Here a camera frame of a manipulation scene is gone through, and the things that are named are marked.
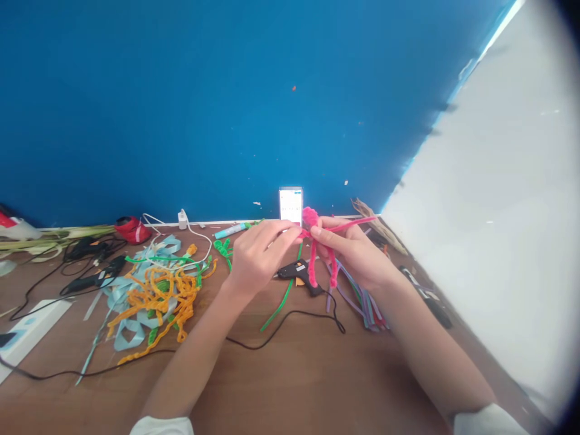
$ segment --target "white cable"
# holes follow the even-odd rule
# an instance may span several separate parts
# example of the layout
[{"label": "white cable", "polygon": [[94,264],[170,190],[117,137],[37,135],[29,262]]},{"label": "white cable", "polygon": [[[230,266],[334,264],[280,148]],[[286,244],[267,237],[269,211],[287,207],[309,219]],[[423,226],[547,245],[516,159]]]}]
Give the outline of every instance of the white cable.
[{"label": "white cable", "polygon": [[148,224],[148,225],[149,225],[151,228],[153,228],[155,231],[157,231],[157,233],[158,233],[158,234],[161,234],[160,230],[158,230],[157,228],[155,228],[155,227],[153,226],[153,224],[152,224],[151,222],[149,222],[149,220],[148,220],[148,218],[147,218],[147,217],[150,217],[151,219],[155,219],[157,222],[159,222],[160,224],[163,224],[163,225],[165,225],[165,222],[163,222],[163,221],[160,221],[160,220],[159,220],[159,219],[157,219],[155,216],[151,216],[149,213],[143,213],[143,219],[145,219],[145,222],[147,222],[147,224]]},{"label": "white cable", "polygon": [[196,233],[195,231],[193,231],[193,230],[192,230],[192,228],[191,228],[191,224],[189,223],[189,220],[187,220],[187,228],[189,229],[189,231],[191,231],[191,232],[192,232],[193,234],[195,234],[196,236],[201,236],[201,237],[203,237],[204,239],[206,239],[206,240],[207,240],[207,241],[210,243],[210,246],[209,246],[209,248],[208,248],[208,250],[207,250],[207,253],[205,254],[205,257],[203,258],[203,260],[196,261],[196,262],[187,262],[187,263],[185,263],[185,264],[182,264],[182,265],[173,266],[173,267],[168,267],[168,266],[164,266],[164,265],[162,265],[162,264],[159,264],[159,263],[158,263],[158,262],[156,262],[155,260],[152,260],[151,258],[147,257],[147,254],[149,253],[149,251],[150,251],[150,250],[153,250],[153,255],[152,255],[152,257],[155,257],[156,250],[154,249],[154,243],[155,243],[155,241],[157,240],[157,237],[159,237],[160,235],[162,235],[162,232],[160,232],[160,231],[159,231],[157,228],[155,228],[155,227],[154,227],[154,226],[151,224],[151,222],[149,222],[149,220],[148,220],[148,218],[147,218],[147,217],[149,217],[149,218],[151,218],[151,219],[154,219],[154,220],[156,220],[157,222],[159,222],[159,223],[160,223],[160,224],[162,224],[162,225],[165,225],[165,222],[163,222],[163,221],[160,221],[160,220],[159,220],[159,219],[157,219],[155,216],[151,216],[149,213],[143,213],[143,219],[145,219],[145,221],[146,221],[146,222],[147,222],[147,223],[148,223],[148,224],[149,224],[149,225],[150,225],[150,226],[151,226],[151,227],[152,227],[152,228],[153,228],[155,231],[157,231],[157,235],[156,235],[156,236],[153,238],[153,240],[151,240],[151,243],[149,244],[149,246],[147,247],[147,250],[145,251],[145,255],[144,255],[144,257],[145,257],[144,259],[145,259],[145,260],[149,261],[150,263],[154,264],[155,266],[157,266],[157,267],[159,267],[159,268],[162,268],[162,269],[165,269],[165,270],[168,270],[168,271],[176,271],[176,270],[178,270],[178,269],[183,269],[183,268],[186,268],[186,267],[188,268],[189,266],[193,266],[193,265],[196,265],[196,264],[199,264],[199,263],[204,263],[204,262],[207,260],[207,257],[209,257],[209,256],[210,256],[210,252],[211,252],[211,246],[212,246],[211,239],[210,239],[209,237],[207,237],[207,236],[203,235],[203,234],[199,234],[199,233]]},{"label": "white cable", "polygon": [[193,230],[192,230],[192,227],[191,227],[191,224],[189,223],[189,219],[187,219],[187,229],[188,229],[189,231],[191,231],[193,234],[195,234],[196,236],[203,237],[205,240],[207,240],[207,241],[210,243],[210,247],[208,248],[208,250],[207,250],[207,252],[206,252],[206,254],[205,254],[205,257],[204,257],[204,259],[203,259],[203,260],[201,260],[201,261],[203,261],[203,262],[204,262],[204,261],[206,261],[206,260],[207,260],[207,257],[209,257],[209,256],[210,256],[211,247],[212,247],[212,245],[213,245],[213,244],[212,244],[212,242],[211,242],[211,239],[210,239],[209,237],[207,237],[206,235],[204,235],[204,234],[199,234],[199,233],[196,233],[195,231],[193,231]]}]

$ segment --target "left hand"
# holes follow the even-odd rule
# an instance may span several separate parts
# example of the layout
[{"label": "left hand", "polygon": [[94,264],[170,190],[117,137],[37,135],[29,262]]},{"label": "left hand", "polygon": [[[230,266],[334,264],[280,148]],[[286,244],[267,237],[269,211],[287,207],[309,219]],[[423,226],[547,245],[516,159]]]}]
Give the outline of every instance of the left hand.
[{"label": "left hand", "polygon": [[296,224],[280,220],[263,221],[250,228],[234,242],[231,273],[224,284],[251,300],[270,282],[301,231]]}]

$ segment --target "red object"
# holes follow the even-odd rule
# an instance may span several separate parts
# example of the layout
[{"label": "red object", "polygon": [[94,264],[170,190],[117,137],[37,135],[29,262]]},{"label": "red object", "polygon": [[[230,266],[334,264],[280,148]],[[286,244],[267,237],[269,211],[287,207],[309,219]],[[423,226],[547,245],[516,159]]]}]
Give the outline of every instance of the red object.
[{"label": "red object", "polygon": [[117,219],[115,229],[131,245],[138,245],[151,237],[151,230],[143,225],[135,216],[120,217]]},{"label": "red object", "polygon": [[17,222],[10,219],[4,213],[0,213],[0,225],[2,225],[5,228],[11,228],[11,227],[16,226],[16,224],[17,224]]}]

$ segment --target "teal marker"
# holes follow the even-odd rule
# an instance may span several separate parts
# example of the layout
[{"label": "teal marker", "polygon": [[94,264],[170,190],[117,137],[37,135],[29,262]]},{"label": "teal marker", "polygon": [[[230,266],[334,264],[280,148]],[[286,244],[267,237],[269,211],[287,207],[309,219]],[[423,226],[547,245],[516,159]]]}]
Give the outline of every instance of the teal marker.
[{"label": "teal marker", "polygon": [[216,240],[223,239],[231,234],[239,233],[240,231],[247,230],[252,227],[252,224],[249,222],[242,222],[241,224],[234,225],[233,227],[226,228],[225,230],[219,231],[215,233],[213,236]]}]

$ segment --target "white sleeve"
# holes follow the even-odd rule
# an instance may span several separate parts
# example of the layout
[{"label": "white sleeve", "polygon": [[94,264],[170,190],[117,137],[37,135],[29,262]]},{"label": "white sleeve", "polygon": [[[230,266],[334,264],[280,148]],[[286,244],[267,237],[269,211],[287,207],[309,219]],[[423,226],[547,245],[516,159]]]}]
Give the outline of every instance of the white sleeve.
[{"label": "white sleeve", "polygon": [[462,413],[455,416],[454,435],[527,435],[527,432],[496,404],[491,404],[477,413]]},{"label": "white sleeve", "polygon": [[130,435],[193,435],[193,426],[187,417],[160,420],[146,416],[133,426]]}]

